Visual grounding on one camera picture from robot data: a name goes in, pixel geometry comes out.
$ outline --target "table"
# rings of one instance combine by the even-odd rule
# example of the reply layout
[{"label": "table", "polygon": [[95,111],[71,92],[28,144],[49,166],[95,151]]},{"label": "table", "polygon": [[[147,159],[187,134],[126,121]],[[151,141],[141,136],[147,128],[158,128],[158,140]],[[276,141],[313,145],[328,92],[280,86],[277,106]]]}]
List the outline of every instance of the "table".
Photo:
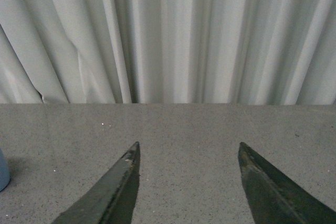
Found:
[{"label": "table", "polygon": [[335,105],[0,104],[0,223],[50,223],[135,141],[132,223],[253,223],[241,141],[336,210]]}]

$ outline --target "white curtain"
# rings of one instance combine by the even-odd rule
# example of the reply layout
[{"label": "white curtain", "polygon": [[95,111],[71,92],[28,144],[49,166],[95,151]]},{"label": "white curtain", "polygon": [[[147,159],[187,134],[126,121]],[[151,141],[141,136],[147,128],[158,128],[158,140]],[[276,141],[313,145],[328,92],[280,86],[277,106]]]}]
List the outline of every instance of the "white curtain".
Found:
[{"label": "white curtain", "polygon": [[1,103],[333,104],[336,0],[0,0]]}]

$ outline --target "blue object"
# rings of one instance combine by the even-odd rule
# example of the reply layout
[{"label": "blue object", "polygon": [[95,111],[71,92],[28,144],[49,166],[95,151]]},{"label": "blue object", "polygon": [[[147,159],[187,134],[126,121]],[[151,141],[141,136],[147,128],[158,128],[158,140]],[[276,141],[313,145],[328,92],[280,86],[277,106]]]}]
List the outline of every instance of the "blue object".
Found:
[{"label": "blue object", "polygon": [[4,154],[0,149],[0,191],[9,183],[9,170]]}]

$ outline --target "gray countertop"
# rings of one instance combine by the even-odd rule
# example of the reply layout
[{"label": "gray countertop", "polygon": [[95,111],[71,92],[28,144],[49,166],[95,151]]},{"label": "gray countertop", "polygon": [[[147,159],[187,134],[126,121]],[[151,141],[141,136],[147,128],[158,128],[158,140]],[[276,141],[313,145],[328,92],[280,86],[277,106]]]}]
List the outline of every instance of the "gray countertop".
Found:
[{"label": "gray countertop", "polygon": [[336,210],[336,106],[0,104],[0,223],[50,223],[135,141],[133,223],[253,223],[242,141]]}]

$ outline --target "speckled gray surface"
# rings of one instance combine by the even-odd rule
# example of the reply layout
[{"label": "speckled gray surface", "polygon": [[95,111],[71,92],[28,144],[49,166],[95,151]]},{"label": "speckled gray surface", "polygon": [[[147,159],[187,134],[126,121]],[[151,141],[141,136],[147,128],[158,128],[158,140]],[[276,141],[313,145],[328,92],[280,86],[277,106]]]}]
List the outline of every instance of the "speckled gray surface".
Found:
[{"label": "speckled gray surface", "polygon": [[133,223],[253,223],[241,141],[336,210],[336,106],[0,104],[0,223],[50,223],[135,141]]}]

